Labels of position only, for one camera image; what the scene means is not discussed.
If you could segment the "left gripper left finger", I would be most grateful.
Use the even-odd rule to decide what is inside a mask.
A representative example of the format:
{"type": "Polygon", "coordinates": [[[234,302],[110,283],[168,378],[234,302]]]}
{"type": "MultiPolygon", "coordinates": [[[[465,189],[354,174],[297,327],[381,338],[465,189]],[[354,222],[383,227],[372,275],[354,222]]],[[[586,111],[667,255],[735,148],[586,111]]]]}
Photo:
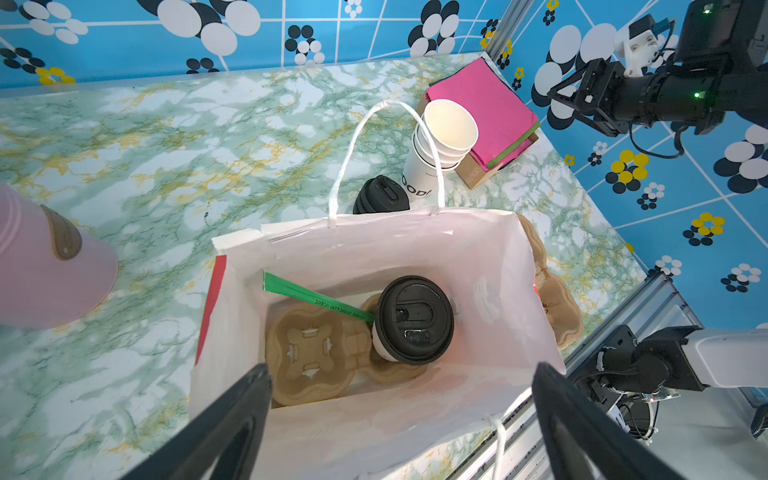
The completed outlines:
{"type": "Polygon", "coordinates": [[[266,364],[258,364],[189,422],[126,479],[248,479],[272,398],[266,364]]]}

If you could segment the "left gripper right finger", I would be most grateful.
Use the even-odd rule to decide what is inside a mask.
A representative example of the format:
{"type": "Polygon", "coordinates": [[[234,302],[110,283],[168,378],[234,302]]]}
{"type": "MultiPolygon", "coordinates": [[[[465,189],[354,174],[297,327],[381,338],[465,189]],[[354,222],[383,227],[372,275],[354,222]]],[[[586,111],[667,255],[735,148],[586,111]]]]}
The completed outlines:
{"type": "Polygon", "coordinates": [[[679,479],[675,470],[629,438],[553,366],[541,362],[532,381],[537,417],[556,479],[679,479]]]}

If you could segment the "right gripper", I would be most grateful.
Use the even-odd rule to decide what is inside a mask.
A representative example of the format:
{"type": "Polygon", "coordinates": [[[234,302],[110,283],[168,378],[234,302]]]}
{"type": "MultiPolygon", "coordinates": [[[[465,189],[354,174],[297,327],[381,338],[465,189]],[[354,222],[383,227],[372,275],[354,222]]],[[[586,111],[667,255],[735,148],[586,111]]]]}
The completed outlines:
{"type": "Polygon", "coordinates": [[[619,61],[593,59],[549,89],[547,96],[573,110],[573,118],[609,137],[645,125],[637,94],[645,76],[627,76],[619,61]]]}

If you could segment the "single cardboard cup carrier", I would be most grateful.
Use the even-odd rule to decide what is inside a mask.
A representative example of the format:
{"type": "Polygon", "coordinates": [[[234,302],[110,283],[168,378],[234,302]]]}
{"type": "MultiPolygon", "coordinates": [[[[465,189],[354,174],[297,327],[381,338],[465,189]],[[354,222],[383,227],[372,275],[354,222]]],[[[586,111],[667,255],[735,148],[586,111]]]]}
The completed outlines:
{"type": "Polygon", "coordinates": [[[284,309],[272,321],[265,360],[279,407],[390,388],[428,370],[381,357],[366,322],[304,303],[284,309]]]}

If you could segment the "green straw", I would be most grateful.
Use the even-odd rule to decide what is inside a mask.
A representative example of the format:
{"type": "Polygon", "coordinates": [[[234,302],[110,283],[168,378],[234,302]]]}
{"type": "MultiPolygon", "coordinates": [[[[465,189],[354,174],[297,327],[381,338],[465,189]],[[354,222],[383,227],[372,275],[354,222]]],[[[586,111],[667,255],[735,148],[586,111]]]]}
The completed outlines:
{"type": "Polygon", "coordinates": [[[375,315],[360,308],[309,290],[269,272],[263,273],[263,290],[276,295],[286,296],[323,309],[341,313],[349,317],[373,324],[375,315]]]}

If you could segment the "white paper coffee cup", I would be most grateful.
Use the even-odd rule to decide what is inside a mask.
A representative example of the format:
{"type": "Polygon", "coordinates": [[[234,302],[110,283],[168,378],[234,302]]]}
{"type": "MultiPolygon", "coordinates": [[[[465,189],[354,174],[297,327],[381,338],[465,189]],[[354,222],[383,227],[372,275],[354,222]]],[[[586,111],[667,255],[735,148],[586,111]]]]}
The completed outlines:
{"type": "Polygon", "coordinates": [[[390,354],[390,352],[387,350],[384,343],[382,342],[378,334],[376,323],[374,323],[371,328],[371,336],[372,336],[373,349],[377,352],[377,354],[388,362],[398,363],[398,360],[390,354]]]}

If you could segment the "black cup lid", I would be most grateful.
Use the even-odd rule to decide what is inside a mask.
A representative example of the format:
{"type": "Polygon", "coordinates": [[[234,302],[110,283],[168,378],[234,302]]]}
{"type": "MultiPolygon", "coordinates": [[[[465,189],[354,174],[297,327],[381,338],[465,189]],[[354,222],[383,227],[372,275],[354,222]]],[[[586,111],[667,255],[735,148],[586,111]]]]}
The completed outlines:
{"type": "Polygon", "coordinates": [[[421,366],[447,351],[455,320],[449,298],[436,283],[409,275],[395,279],[383,290],[374,323],[398,363],[421,366]]]}

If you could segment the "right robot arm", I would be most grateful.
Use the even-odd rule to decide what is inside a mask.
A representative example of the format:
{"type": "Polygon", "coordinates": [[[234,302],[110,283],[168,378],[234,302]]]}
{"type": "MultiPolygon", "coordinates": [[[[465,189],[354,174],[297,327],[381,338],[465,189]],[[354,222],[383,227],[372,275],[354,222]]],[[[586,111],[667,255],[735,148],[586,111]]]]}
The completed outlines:
{"type": "Polygon", "coordinates": [[[608,136],[656,122],[702,135],[728,112],[765,127],[766,55],[766,2],[693,1],[663,72],[628,77],[619,62],[593,59],[548,96],[608,136]]]}

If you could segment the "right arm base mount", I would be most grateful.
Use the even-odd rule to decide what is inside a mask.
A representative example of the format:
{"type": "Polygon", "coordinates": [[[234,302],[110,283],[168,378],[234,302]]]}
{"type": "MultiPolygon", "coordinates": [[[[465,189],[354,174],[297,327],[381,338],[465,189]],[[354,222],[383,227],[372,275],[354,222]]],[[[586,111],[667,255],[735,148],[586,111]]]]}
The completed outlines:
{"type": "Polygon", "coordinates": [[[570,375],[570,380],[636,440],[656,431],[658,403],[679,390],[703,391],[683,347],[696,326],[662,328],[643,340],[621,325],[570,375]]]}

